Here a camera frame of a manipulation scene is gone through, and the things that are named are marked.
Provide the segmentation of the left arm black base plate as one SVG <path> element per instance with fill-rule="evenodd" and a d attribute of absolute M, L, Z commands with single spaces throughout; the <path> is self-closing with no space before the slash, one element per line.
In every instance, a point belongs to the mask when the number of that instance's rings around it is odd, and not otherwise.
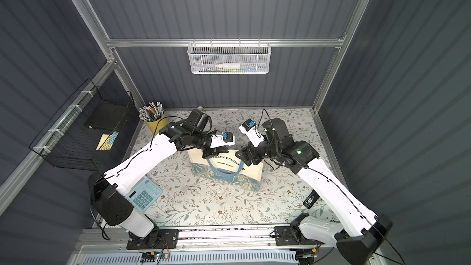
<path fill-rule="evenodd" d="M 161 250 L 175 249 L 179 238 L 178 229 L 154 228 L 150 234 L 144 238 L 129 232 L 127 250 Z"/>

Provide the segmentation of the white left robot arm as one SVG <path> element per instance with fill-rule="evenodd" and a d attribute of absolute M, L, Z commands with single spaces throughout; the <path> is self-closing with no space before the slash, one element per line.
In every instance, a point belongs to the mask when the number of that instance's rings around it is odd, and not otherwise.
<path fill-rule="evenodd" d="M 147 145 L 124 162 L 104 174 L 89 176 L 92 216 L 100 215 L 109 226 L 120 226 L 139 238 L 150 235 L 156 224 L 138 211 L 127 196 L 154 167 L 177 152 L 195 148 L 209 159 L 226 153 L 235 144 L 233 133 L 218 134 L 206 126 L 212 126 L 211 117 L 194 109 L 187 118 L 177 117 L 175 122 L 163 126 Z"/>

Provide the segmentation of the cream canvas tote bag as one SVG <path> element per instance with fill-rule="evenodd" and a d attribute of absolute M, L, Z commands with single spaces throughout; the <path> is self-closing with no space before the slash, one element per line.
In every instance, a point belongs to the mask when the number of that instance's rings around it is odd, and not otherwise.
<path fill-rule="evenodd" d="M 202 150 L 188 151 L 193 173 L 196 176 L 259 191 L 264 163 L 246 165 L 236 156 L 235 150 L 220 153 L 211 159 L 203 159 Z"/>

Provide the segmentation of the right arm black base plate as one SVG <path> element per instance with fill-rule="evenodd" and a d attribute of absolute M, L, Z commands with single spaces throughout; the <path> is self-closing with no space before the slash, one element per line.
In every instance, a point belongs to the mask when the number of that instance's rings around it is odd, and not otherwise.
<path fill-rule="evenodd" d="M 314 241 L 306 239 L 301 233 L 291 226 L 275 226 L 271 236 L 275 238 L 278 246 L 311 245 Z"/>

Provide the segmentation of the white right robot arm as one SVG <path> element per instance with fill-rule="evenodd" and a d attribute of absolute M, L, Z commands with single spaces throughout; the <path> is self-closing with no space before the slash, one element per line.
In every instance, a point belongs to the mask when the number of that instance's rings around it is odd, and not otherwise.
<path fill-rule="evenodd" d="M 308 142 L 293 139 L 283 120 L 270 119 L 262 126 L 264 134 L 251 119 L 240 125 L 241 133 L 250 142 L 236 153 L 237 157 L 247 166 L 270 159 L 277 166 L 290 169 L 314 190 L 314 198 L 322 199 L 338 218 L 333 223 L 302 213 L 289 226 L 276 227 L 276 237 L 295 244 L 330 245 L 351 265 L 366 264 L 386 240 L 392 221 L 356 199 Z"/>

